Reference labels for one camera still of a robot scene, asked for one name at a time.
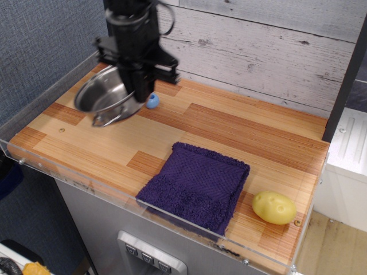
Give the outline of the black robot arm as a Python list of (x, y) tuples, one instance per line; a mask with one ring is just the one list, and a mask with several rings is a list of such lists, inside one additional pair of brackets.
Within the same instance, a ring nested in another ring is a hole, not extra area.
[(95, 39), (100, 62), (117, 67), (136, 101), (144, 103), (156, 80), (178, 82), (178, 60), (159, 41), (157, 6), (160, 1), (106, 1), (108, 37)]

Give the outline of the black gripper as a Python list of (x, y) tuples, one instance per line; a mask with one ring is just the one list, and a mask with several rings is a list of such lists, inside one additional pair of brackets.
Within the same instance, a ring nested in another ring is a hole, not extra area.
[(122, 18), (110, 23), (112, 35), (98, 37), (101, 62), (119, 68), (119, 76), (136, 101), (145, 103), (154, 91), (155, 79), (176, 84), (178, 60), (160, 45), (157, 17), (140, 21)]

